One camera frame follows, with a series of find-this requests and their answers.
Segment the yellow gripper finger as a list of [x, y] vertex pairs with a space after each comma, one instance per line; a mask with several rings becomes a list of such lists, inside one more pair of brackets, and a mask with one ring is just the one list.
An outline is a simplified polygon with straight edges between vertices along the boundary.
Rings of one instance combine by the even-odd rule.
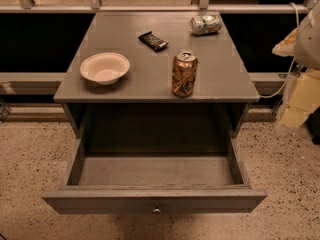
[[290, 75], [276, 115], [278, 133], [292, 133], [320, 107], [320, 71], [308, 69], [296, 76]]
[[276, 44], [272, 53], [278, 56], [287, 57], [294, 56], [297, 30], [292, 30], [281, 42]]

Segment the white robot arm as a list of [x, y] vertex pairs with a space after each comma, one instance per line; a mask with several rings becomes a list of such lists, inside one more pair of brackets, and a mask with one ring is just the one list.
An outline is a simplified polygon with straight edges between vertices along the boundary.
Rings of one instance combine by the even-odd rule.
[[300, 128], [320, 107], [320, 2], [299, 26], [272, 49], [278, 56], [292, 56], [306, 67], [300, 76], [289, 76], [283, 103], [276, 116], [276, 129], [289, 134]]

